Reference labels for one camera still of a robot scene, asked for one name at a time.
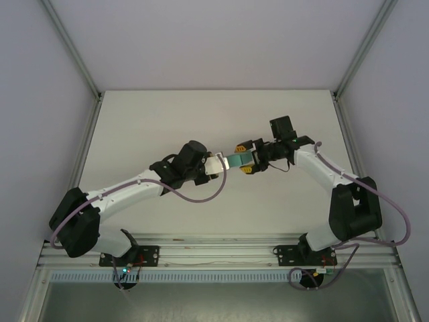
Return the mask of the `teal paper box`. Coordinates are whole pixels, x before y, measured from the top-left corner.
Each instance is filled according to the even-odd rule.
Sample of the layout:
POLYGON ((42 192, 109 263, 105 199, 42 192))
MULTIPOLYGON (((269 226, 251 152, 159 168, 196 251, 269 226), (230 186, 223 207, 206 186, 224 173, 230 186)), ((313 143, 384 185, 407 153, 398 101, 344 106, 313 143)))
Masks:
POLYGON ((235 153, 227 156, 227 161, 229 163, 230 168, 238 168, 244 166, 246 164, 249 164, 252 160, 253 156, 250 151, 235 153))

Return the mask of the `aluminium frame post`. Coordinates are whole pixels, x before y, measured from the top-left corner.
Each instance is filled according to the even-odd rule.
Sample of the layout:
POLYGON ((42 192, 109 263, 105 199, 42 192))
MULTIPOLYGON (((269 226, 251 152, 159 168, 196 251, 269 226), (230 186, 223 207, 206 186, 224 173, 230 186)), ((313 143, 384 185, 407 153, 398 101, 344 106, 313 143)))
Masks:
POLYGON ((61 42, 63 43, 68 55, 73 61, 78 73, 81 75, 84 82, 86 83, 86 86, 88 87, 89 91, 93 94, 93 96, 97 101, 100 101, 102 92, 100 92, 98 86, 96 86, 95 81, 93 80, 93 77, 91 76, 88 68, 86 67, 84 60, 82 59, 82 56, 80 55, 79 51, 74 45, 74 42, 70 37, 66 27, 64 26, 60 16, 58 15, 55 7, 53 6, 52 1, 38 0, 38 2, 46 12, 48 19, 52 24, 52 27, 54 28, 54 31, 58 34, 59 38, 61 39, 61 42))
POLYGON ((368 30, 358 45, 351 63, 347 67, 339 85, 333 91, 333 95, 336 100, 339 100, 349 87, 398 1, 399 0, 383 0, 381 7, 371 21, 368 30))

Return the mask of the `grey metal sheet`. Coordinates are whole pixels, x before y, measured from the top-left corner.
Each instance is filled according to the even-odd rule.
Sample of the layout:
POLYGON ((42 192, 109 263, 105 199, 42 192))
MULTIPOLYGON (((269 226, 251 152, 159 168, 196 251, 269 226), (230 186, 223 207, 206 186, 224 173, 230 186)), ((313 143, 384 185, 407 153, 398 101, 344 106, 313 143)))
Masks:
POLYGON ((40 322, 398 322, 383 287, 345 278, 322 292, 284 283, 54 283, 40 322))

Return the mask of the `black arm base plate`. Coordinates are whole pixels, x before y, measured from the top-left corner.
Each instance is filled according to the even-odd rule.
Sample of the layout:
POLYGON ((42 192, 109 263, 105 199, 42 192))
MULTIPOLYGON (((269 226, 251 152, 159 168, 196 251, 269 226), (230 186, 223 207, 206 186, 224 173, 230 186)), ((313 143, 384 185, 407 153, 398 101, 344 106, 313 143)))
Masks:
POLYGON ((279 266, 336 266, 336 253, 332 248, 320 251, 305 250, 299 245, 278 245, 273 249, 279 266))
POLYGON ((160 256, 159 246, 132 246, 122 257, 115 258, 117 266, 157 267, 160 256))

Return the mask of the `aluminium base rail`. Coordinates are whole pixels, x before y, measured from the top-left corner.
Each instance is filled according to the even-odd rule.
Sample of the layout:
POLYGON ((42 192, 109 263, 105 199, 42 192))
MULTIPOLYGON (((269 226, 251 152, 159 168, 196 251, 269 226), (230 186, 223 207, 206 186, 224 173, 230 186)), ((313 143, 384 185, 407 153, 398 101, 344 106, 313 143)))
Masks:
MULTIPOLYGON (((160 235, 137 234, 143 246, 159 246, 158 269, 274 269, 278 259, 273 249, 278 245, 296 245, 296 234, 268 235, 160 235)), ((393 248, 359 241, 360 247, 348 268, 402 268, 399 254, 393 248)), ((38 268, 96 268, 99 252, 69 258, 64 250, 55 250, 48 243, 42 247, 38 268)))

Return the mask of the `aluminium frame side rail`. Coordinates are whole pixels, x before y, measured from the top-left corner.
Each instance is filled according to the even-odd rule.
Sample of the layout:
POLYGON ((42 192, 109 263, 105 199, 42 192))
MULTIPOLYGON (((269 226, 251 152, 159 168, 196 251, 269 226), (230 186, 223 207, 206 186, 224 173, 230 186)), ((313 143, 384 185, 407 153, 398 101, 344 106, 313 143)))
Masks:
MULTIPOLYGON (((357 141, 353 133, 351 119, 345 109, 345 106, 342 104, 340 97, 333 91, 330 93, 351 163, 351 168, 354 173, 365 176, 367 175, 367 170, 364 166, 361 151, 358 148, 357 141)), ((390 247, 389 250, 392 251, 395 262, 391 263, 388 268, 383 269, 383 275, 385 285, 387 287, 387 293, 389 294, 392 302, 392 310, 394 311, 398 322, 422 322, 397 248, 390 247)))
MULTIPOLYGON (((101 110, 101 105, 105 96, 105 91, 101 92, 95 99, 90 108, 88 120, 85 123, 83 135, 78 147, 78 152, 73 164, 72 174, 67 188, 72 188, 80 182, 83 168, 88 155, 91 140, 95 131, 95 126, 101 110)), ((29 290, 25 296, 23 309, 17 322, 38 322, 42 313, 42 308, 49 288, 51 270, 49 268, 39 267, 39 261, 36 262, 36 268, 29 285, 29 290)))

